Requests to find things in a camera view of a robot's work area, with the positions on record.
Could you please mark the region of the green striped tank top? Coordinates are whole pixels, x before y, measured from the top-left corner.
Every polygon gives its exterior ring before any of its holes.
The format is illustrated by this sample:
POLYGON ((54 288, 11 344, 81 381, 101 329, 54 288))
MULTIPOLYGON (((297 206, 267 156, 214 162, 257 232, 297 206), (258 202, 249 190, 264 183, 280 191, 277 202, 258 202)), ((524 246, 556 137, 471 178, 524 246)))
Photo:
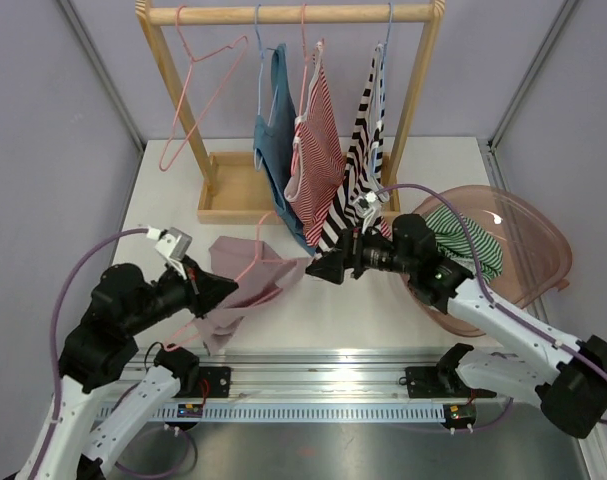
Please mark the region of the green striped tank top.
POLYGON ((503 251, 500 243, 474 220, 462 217, 472 242, 469 242, 457 216, 445 205, 425 217, 427 226, 434 232, 438 251, 476 272, 474 256, 480 264, 482 277, 487 283, 503 273, 503 251))

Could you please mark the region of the mauve tank top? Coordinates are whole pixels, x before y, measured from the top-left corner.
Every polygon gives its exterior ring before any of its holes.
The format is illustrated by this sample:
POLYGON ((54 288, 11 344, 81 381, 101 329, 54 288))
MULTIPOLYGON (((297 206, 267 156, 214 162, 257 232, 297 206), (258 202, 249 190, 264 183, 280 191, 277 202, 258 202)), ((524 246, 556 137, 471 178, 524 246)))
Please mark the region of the mauve tank top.
MULTIPOLYGON (((260 246, 264 260, 285 260, 285 263, 257 262, 238 282, 237 291, 206 317, 194 320, 211 355, 226 346, 244 320, 267 310, 302 280, 310 263, 308 257, 285 259, 262 240, 260 246)), ((253 259, 254 240, 221 236, 211 245, 209 253, 212 272, 234 280, 253 259)))

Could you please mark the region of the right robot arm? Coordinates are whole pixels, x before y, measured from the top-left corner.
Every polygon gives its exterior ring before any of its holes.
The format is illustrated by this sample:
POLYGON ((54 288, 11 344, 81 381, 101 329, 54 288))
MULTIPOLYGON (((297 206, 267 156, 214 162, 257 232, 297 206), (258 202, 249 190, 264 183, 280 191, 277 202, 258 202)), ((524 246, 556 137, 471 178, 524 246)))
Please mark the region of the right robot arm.
POLYGON ((491 291, 481 275, 437 250, 433 231, 416 214, 398 216, 391 238, 374 229, 341 232, 335 247, 314 260, 308 275, 340 285, 368 270, 401 274, 424 305, 460 319, 507 348, 509 357, 457 344, 442 358, 439 389, 468 388, 528 403, 565 434, 585 439, 607 411, 607 341, 581 340, 530 315, 491 291))

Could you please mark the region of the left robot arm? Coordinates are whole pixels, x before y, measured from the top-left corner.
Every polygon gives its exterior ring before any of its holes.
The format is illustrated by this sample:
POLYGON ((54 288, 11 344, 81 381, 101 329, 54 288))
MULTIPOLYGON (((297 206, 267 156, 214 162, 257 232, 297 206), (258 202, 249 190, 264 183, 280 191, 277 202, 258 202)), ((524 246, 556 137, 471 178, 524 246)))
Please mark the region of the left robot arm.
POLYGON ((53 349, 54 393, 36 443, 18 479, 103 479, 153 411, 171 396, 198 388, 198 359, 179 347, 162 355, 103 426, 92 427, 99 407, 138 353, 136 336, 187 310, 203 317, 238 288, 203 271, 189 257, 147 282, 131 263, 105 270, 80 323, 53 349))

